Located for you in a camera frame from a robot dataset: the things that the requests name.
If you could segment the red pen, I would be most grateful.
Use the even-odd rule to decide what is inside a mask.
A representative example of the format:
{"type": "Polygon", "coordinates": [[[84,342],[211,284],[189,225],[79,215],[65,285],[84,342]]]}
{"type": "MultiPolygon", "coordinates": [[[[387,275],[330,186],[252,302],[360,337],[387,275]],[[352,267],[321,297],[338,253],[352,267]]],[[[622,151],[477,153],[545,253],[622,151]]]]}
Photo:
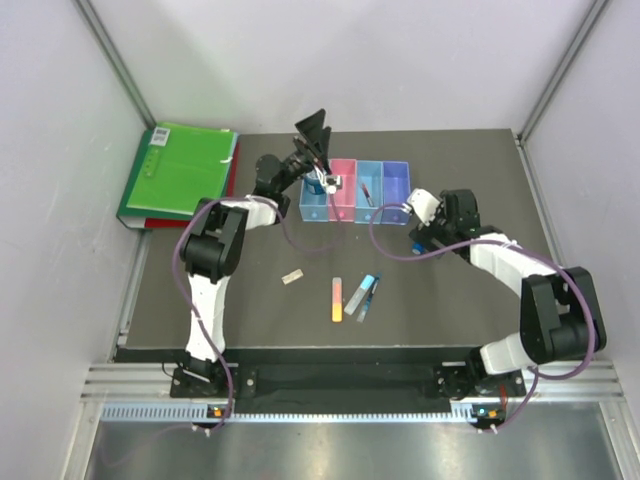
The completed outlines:
{"type": "Polygon", "coordinates": [[[372,196],[371,196],[371,194],[369,192],[369,189],[368,189],[367,185],[364,182],[361,184],[361,190],[363,192],[364,198],[365,198],[368,206],[370,208],[374,208],[375,207],[375,203],[373,201],[373,198],[372,198],[372,196]]]}

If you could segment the orange highlighter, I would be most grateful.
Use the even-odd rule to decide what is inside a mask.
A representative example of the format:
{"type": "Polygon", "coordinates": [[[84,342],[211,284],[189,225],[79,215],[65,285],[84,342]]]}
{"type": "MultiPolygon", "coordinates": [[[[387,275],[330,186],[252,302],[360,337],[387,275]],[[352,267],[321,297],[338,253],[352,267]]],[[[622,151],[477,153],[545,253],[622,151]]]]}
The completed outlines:
{"type": "Polygon", "coordinates": [[[343,321],[343,296],[342,279],[334,277],[331,285],[331,321],[341,323],[343,321]]]}

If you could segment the teal blue bin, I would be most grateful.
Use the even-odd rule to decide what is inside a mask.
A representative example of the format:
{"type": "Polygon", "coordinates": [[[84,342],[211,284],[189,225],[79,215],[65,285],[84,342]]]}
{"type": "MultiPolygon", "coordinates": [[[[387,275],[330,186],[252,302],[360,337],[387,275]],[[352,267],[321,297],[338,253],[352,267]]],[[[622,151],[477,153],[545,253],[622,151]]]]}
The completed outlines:
{"type": "Polygon", "coordinates": [[[380,161],[356,161],[355,222],[368,224],[383,204],[383,165],[380,161]]]}

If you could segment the green folder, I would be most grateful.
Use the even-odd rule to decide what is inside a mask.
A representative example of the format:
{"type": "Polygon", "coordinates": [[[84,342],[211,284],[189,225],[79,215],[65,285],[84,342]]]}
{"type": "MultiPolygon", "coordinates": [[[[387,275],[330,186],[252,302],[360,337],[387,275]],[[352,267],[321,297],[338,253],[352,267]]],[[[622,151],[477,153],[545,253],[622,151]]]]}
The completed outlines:
{"type": "Polygon", "coordinates": [[[191,215],[203,198],[226,193],[238,134],[161,122],[141,138],[123,207],[191,215]]]}

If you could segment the light blue bin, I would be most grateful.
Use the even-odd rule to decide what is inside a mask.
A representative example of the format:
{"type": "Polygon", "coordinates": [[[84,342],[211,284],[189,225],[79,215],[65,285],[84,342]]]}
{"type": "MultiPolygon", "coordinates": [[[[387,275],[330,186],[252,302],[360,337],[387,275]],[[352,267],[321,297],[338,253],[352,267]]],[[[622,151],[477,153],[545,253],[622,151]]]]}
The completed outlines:
{"type": "Polygon", "coordinates": [[[329,209],[327,194],[312,195],[306,189],[304,180],[301,184],[299,211],[305,222],[328,222],[329,209]]]}

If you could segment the blue round tape dispenser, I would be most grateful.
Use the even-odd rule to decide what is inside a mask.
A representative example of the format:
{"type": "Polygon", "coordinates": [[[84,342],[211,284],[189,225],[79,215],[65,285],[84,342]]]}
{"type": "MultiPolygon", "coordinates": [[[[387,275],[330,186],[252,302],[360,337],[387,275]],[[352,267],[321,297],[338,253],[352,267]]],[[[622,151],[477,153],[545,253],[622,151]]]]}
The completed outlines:
{"type": "Polygon", "coordinates": [[[318,174],[315,170],[308,172],[303,178],[305,189],[312,195],[325,194],[322,179],[322,175],[318,174]]]}

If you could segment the pink bin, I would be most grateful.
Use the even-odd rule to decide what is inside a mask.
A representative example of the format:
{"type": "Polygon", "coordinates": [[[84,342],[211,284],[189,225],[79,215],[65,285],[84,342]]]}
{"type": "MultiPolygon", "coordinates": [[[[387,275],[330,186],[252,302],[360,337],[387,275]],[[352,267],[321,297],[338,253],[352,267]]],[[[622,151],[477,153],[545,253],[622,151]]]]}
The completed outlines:
{"type": "Polygon", "coordinates": [[[330,160],[330,167],[332,173],[341,178],[342,188],[333,196],[338,213],[335,213],[330,201],[328,203],[329,221],[353,222],[356,205],[356,160],[334,158],[330,160]]]}

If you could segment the light blue highlighter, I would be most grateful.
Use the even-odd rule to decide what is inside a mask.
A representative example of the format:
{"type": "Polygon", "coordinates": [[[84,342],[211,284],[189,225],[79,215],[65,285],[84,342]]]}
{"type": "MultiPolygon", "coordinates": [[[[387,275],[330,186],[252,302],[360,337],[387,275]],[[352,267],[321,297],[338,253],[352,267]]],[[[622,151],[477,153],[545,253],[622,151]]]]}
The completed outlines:
{"type": "Polygon", "coordinates": [[[359,286],[355,290],[354,294],[351,296],[346,306],[344,307],[344,313],[346,315],[352,315],[355,312],[356,308],[360,305],[366,293],[369,291],[369,289],[373,285],[374,280],[375,280],[375,277],[370,274],[367,274],[363,278],[363,280],[360,282],[359,286]]]}

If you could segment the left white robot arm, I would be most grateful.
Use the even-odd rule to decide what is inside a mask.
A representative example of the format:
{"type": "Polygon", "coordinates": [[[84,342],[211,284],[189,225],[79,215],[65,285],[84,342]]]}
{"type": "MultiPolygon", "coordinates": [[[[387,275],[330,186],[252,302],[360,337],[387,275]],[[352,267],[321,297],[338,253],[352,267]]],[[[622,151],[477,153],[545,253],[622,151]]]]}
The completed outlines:
{"type": "Polygon", "coordinates": [[[225,297],[236,271],[245,234],[253,229],[282,225],[291,199],[286,190],[314,172],[322,185],[331,175],[328,149],[331,128],[320,109],[295,124],[294,151],[281,159],[265,154],[256,161],[252,192],[238,198],[199,201],[179,238],[171,260],[172,272],[184,265],[187,280],[176,281],[190,310],[190,332],[184,358],[173,382],[195,387],[205,396],[231,396],[233,375],[223,357],[225,297]]]}

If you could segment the small blue capped bottle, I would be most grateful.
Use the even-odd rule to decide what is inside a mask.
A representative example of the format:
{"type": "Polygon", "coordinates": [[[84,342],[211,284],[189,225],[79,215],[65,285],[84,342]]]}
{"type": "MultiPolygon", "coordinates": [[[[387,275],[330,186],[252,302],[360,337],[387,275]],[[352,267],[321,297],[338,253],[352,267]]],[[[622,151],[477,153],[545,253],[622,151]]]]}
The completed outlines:
{"type": "Polygon", "coordinates": [[[425,253],[425,249],[422,245],[420,245],[419,243],[414,243],[412,245],[412,253],[414,255],[422,255],[425,253]]]}

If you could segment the white eraser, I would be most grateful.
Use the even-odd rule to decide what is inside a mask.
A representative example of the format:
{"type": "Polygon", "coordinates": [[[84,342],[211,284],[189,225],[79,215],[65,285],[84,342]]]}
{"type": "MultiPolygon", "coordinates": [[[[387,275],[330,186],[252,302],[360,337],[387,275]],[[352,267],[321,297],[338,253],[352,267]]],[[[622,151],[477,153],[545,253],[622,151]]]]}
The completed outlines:
{"type": "Polygon", "coordinates": [[[301,269],[294,270],[293,272],[284,275],[281,280],[284,285],[288,285],[290,283],[295,282],[296,280],[301,279],[304,276],[304,273],[301,269]]]}

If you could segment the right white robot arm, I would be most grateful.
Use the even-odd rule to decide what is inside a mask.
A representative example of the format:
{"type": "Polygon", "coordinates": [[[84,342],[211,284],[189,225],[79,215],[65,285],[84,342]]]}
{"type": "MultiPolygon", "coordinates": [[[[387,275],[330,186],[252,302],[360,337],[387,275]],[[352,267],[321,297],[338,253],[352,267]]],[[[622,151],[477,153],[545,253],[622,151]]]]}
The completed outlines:
{"type": "Polygon", "coordinates": [[[591,274],[562,268],[526,254],[498,228],[481,221],[468,189],[424,189],[409,195],[406,209],[418,219],[410,233],[420,255],[452,251],[490,274],[520,300],[517,332],[473,349],[465,361],[466,380],[476,394],[498,389],[503,374],[601,351],[607,333],[591,274]]]}

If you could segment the blue pen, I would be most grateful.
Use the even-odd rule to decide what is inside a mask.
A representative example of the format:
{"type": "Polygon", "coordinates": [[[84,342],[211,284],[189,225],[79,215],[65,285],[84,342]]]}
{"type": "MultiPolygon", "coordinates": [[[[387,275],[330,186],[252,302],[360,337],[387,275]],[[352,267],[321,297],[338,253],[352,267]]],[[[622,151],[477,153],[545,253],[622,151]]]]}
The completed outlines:
{"type": "Polygon", "coordinates": [[[365,318],[366,318],[366,315],[367,315],[367,313],[368,313],[368,311],[370,309],[373,297],[374,297],[374,295],[376,293],[376,289],[377,289],[377,287],[379,285],[380,277],[381,277],[380,274],[377,274],[374,277],[374,281],[373,281],[373,283],[372,283],[372,285],[371,285],[371,287],[370,287],[370,289],[368,291],[368,294],[366,296],[364,305],[362,306],[362,308],[361,308],[361,310],[359,312],[359,315],[357,317],[357,322],[358,323],[363,323],[365,321],[365,318]]]}

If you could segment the red folder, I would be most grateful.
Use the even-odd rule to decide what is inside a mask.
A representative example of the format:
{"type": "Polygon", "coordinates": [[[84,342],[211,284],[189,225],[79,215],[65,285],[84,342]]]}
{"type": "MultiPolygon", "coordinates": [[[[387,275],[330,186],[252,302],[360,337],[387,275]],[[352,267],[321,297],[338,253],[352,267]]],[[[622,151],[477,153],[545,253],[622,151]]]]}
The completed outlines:
{"type": "Polygon", "coordinates": [[[144,220],[144,227],[146,229],[184,228],[188,223],[188,220],[146,218],[144,220]]]}

